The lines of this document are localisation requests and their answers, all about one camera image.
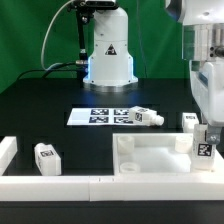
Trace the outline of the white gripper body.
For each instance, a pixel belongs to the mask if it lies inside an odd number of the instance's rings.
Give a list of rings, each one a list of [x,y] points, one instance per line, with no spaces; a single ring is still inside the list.
[[[224,60],[205,62],[190,70],[192,95],[211,126],[224,127]]]

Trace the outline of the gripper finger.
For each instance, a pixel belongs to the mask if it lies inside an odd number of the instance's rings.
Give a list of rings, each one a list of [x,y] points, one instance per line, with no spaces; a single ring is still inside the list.
[[[221,128],[207,125],[206,142],[208,144],[218,145],[220,143]]]

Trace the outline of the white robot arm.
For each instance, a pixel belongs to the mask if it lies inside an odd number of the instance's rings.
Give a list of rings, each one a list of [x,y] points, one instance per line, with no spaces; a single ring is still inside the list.
[[[164,0],[182,24],[182,58],[189,62],[192,95],[206,124],[205,141],[220,142],[224,128],[224,0]],[[116,0],[85,0],[94,11],[94,50],[84,86],[116,91],[138,81],[128,53],[128,16]]]

